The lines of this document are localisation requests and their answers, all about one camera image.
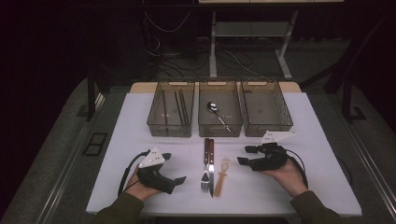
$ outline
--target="knife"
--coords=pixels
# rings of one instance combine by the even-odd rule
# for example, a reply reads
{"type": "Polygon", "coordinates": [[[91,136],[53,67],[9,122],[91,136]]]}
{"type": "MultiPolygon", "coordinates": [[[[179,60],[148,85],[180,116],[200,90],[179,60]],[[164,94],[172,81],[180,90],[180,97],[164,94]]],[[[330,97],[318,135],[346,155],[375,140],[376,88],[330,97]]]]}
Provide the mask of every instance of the knife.
{"type": "Polygon", "coordinates": [[[209,140],[209,192],[213,198],[215,185],[215,140],[209,140]]]}

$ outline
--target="table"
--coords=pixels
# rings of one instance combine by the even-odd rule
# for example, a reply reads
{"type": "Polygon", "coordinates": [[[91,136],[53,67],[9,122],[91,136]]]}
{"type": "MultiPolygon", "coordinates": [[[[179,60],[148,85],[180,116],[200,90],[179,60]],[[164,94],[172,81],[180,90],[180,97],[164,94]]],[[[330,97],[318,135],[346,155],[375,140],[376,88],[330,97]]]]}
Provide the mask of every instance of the table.
{"type": "MultiPolygon", "coordinates": [[[[260,138],[245,137],[215,139],[215,173],[222,158],[231,160],[219,198],[211,198],[200,189],[203,174],[204,138],[198,135],[197,103],[193,113],[192,137],[152,137],[146,124],[156,83],[135,83],[127,94],[111,137],[92,196],[88,213],[96,213],[111,205],[124,169],[140,152],[157,146],[162,153],[172,153],[161,174],[168,178],[186,175],[183,185],[172,194],[160,194],[145,202],[141,217],[286,217],[296,213],[291,197],[271,177],[251,172],[240,166],[236,157],[254,156],[245,153],[244,146],[257,146],[260,138]]],[[[341,216],[361,216],[361,207],[347,183],[318,118],[307,96],[291,82],[281,82],[297,134],[279,144],[293,150],[304,160],[309,187],[322,202],[341,216]]]]}

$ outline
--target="green sleeve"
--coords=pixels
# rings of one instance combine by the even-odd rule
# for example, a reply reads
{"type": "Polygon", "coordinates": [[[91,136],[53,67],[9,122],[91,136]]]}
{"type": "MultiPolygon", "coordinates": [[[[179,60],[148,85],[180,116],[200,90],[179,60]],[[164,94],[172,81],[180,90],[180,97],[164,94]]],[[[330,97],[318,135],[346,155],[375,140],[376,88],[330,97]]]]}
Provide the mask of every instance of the green sleeve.
{"type": "Polygon", "coordinates": [[[333,210],[325,207],[313,191],[307,191],[293,200],[291,205],[299,214],[304,224],[334,224],[350,223],[341,218],[333,210]]]}
{"type": "Polygon", "coordinates": [[[144,205],[136,197],[122,193],[109,207],[100,210],[92,224],[135,224],[144,205]]]}

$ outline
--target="dark floor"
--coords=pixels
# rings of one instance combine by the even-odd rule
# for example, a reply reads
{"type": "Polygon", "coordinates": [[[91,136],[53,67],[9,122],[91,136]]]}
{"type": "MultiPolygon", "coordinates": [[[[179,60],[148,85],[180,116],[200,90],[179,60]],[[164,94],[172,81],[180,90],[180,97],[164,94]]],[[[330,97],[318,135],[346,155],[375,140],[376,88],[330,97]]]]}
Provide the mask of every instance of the dark floor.
{"type": "MultiPolygon", "coordinates": [[[[274,54],[274,49],[279,44],[280,42],[272,39],[232,43],[226,39],[220,40],[219,49],[229,52],[218,52],[218,76],[255,76],[248,71],[250,70],[261,76],[282,78],[274,54]],[[241,68],[234,57],[248,70],[241,68]]],[[[292,81],[300,83],[337,62],[348,44],[345,40],[291,42],[285,58],[293,75],[292,81]]],[[[207,45],[203,40],[203,49],[205,47],[207,45]]],[[[189,77],[208,76],[207,50],[203,50],[196,59],[177,59],[174,52],[170,54],[173,57],[159,64],[159,77],[169,74],[180,76],[180,73],[189,77]]],[[[389,211],[391,204],[387,204],[387,194],[384,194],[385,190],[380,190],[384,186],[384,180],[389,189],[396,189],[395,133],[357,88],[353,89],[352,105],[358,106],[366,119],[355,120],[353,124],[347,123],[340,113],[341,92],[335,95],[326,94],[323,90],[326,81],[327,78],[323,78],[303,91],[307,92],[334,154],[340,159],[346,178],[361,204],[363,216],[351,219],[356,223],[395,223],[394,213],[389,211]],[[362,158],[362,151],[368,152],[379,172],[376,169],[373,171],[370,162],[367,165],[362,158]]],[[[96,114],[87,122],[86,118],[78,113],[87,104],[86,80],[77,86],[1,223],[89,223],[92,220],[93,215],[87,214],[85,208],[106,154],[106,146],[111,139],[123,98],[128,91],[129,87],[118,86],[113,87],[109,93],[104,93],[103,98],[97,102],[96,114]],[[87,146],[93,133],[108,133],[104,150],[98,157],[82,156],[80,152],[87,146]]],[[[288,217],[287,220],[289,223],[300,223],[298,218],[288,217]]],[[[282,220],[263,222],[261,219],[208,219],[200,220],[199,223],[247,221],[283,223],[282,220]]],[[[157,223],[178,222],[174,219],[159,218],[157,223]]]]}

